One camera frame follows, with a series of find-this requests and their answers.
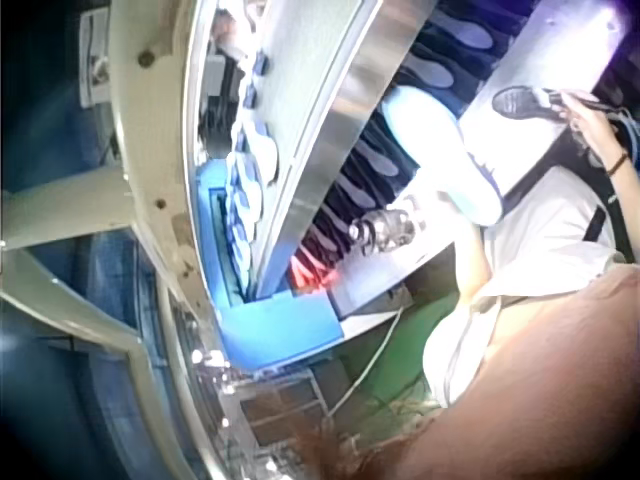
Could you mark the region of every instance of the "white pipe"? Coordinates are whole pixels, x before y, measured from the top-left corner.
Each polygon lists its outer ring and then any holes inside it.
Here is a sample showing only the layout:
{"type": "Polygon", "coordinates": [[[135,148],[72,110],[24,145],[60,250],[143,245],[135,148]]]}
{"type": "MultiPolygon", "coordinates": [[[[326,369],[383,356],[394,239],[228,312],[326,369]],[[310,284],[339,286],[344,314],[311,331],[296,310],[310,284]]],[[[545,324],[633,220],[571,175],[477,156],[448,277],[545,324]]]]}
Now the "white pipe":
{"type": "Polygon", "coordinates": [[[8,196],[4,249],[30,247],[132,224],[131,190],[120,167],[102,167],[8,196]]]}

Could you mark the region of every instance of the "hand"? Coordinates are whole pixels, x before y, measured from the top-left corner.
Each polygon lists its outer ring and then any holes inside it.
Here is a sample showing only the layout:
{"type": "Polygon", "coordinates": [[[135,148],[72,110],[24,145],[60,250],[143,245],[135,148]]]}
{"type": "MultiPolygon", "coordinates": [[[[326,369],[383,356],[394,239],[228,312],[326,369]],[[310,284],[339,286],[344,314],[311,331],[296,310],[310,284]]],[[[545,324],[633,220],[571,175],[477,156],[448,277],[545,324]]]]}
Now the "hand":
{"type": "Polygon", "coordinates": [[[609,169],[620,159],[624,149],[618,143],[607,116],[585,107],[579,98],[598,100],[586,92],[562,92],[566,110],[560,112],[560,116],[569,121],[572,130],[582,133],[591,150],[609,169]]]}

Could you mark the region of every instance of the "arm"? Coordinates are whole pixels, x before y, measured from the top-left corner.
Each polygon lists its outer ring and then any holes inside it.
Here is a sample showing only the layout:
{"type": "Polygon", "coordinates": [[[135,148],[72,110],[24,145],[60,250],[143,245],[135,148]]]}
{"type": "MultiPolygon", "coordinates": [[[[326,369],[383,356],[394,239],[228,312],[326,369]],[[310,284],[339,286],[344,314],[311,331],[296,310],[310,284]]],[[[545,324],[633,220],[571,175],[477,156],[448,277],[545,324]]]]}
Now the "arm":
{"type": "MultiPolygon", "coordinates": [[[[564,93],[563,100],[575,127],[600,157],[604,168],[611,170],[625,150],[618,143],[607,117],[601,112],[586,108],[569,94],[564,93]]],[[[633,164],[627,160],[611,177],[611,183],[620,202],[634,256],[636,260],[640,260],[640,179],[633,164]]]]}
{"type": "Polygon", "coordinates": [[[468,306],[478,290],[491,279],[491,267],[484,254],[480,228],[461,213],[454,215],[456,282],[460,290],[458,305],[468,306]]]}

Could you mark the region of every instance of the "white sneaker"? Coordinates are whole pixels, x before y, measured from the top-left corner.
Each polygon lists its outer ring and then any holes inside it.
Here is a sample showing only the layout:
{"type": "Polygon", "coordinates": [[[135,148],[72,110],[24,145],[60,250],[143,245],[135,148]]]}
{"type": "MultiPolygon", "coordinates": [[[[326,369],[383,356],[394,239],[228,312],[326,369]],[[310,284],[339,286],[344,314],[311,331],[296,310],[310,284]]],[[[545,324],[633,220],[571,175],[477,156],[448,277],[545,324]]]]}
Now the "white sneaker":
{"type": "Polygon", "coordinates": [[[500,220],[500,191],[467,152],[455,117],[442,103],[417,88],[396,87],[382,112],[400,146],[469,220],[483,226],[500,220]]]}

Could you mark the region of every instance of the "person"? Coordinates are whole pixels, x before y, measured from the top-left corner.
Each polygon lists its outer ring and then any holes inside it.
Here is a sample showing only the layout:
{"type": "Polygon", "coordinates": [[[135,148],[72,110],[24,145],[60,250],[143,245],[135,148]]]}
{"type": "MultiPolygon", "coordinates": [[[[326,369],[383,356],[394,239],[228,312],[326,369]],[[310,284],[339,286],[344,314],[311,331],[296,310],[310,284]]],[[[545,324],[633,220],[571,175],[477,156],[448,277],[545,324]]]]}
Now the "person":
{"type": "MultiPolygon", "coordinates": [[[[564,93],[561,113],[602,161],[637,256],[640,180],[587,95],[564,93]]],[[[484,234],[459,215],[460,300],[424,352],[445,408],[366,453],[303,439],[306,464],[344,480],[618,475],[616,452],[640,436],[640,267],[616,252],[604,211],[553,167],[484,234]]]]}
{"type": "MultiPolygon", "coordinates": [[[[622,209],[632,248],[640,252],[640,181],[604,113],[564,93],[561,114],[601,159],[622,209]]],[[[525,325],[565,303],[624,257],[616,251],[606,208],[568,169],[552,167],[495,226],[457,218],[460,300],[429,336],[423,367],[442,407],[453,404],[483,364],[525,325]]]]}

